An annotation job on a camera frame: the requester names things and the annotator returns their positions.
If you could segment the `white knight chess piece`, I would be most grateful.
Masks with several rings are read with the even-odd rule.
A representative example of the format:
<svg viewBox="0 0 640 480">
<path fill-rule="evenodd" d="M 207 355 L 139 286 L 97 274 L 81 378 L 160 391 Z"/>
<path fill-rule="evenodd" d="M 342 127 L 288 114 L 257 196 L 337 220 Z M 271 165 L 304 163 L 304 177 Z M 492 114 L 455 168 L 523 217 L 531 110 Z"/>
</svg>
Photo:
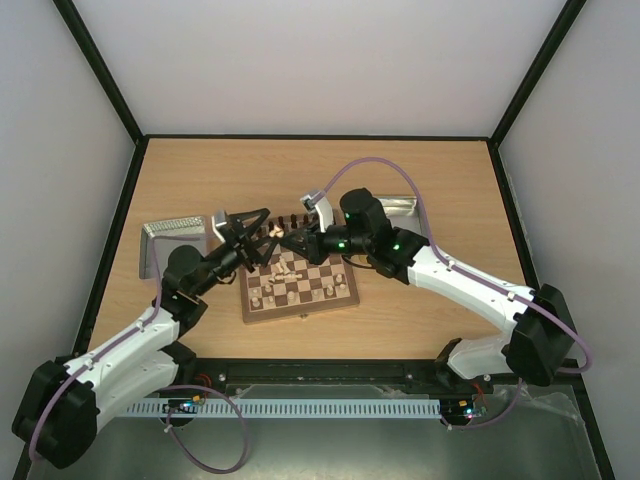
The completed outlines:
<svg viewBox="0 0 640 480">
<path fill-rule="evenodd" d="M 284 237 L 284 235 L 285 235 L 285 232 L 284 232 L 284 230 L 283 230 L 280 226 L 275 225 L 275 226 L 274 226 L 274 227 L 269 231 L 268 235 L 269 235 L 271 238 L 283 238 L 283 237 Z"/>
</svg>

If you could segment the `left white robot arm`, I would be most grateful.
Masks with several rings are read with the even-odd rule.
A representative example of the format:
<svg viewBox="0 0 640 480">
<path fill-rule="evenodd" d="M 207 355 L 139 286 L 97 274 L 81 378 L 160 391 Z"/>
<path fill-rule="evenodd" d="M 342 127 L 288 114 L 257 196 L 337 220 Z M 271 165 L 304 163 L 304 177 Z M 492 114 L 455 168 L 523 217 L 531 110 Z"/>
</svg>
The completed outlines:
<svg viewBox="0 0 640 480">
<path fill-rule="evenodd" d="M 217 213 L 220 245 L 203 255 L 194 238 L 180 238 L 166 268 L 156 271 L 156 298 L 131 325 L 83 355 L 34 371 L 12 424 L 31 460 L 70 466 L 131 404 L 193 377 L 196 355 L 179 340 L 206 311 L 204 293 L 242 266 L 265 263 L 254 236 L 269 215 L 267 208 Z"/>
</svg>

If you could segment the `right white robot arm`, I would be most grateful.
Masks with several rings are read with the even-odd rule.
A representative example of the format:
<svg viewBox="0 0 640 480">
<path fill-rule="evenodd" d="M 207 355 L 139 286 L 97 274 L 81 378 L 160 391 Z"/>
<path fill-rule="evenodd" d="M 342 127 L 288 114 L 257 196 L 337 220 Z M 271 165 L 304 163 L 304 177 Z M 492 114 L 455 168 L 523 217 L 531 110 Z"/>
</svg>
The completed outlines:
<svg viewBox="0 0 640 480">
<path fill-rule="evenodd" d="M 443 389 L 455 392 L 477 377 L 508 373 L 548 386 L 562 371 L 576 339 L 558 289 L 504 282 L 437 252 L 428 238 L 393 226 L 380 200 L 365 188 L 342 196 L 341 225 L 334 222 L 325 192 L 312 190 L 301 203 L 310 222 L 286 234 L 283 247 L 314 265 L 329 256 L 363 255 L 378 274 L 442 295 L 498 329 L 493 337 L 446 345 L 436 367 Z"/>
</svg>

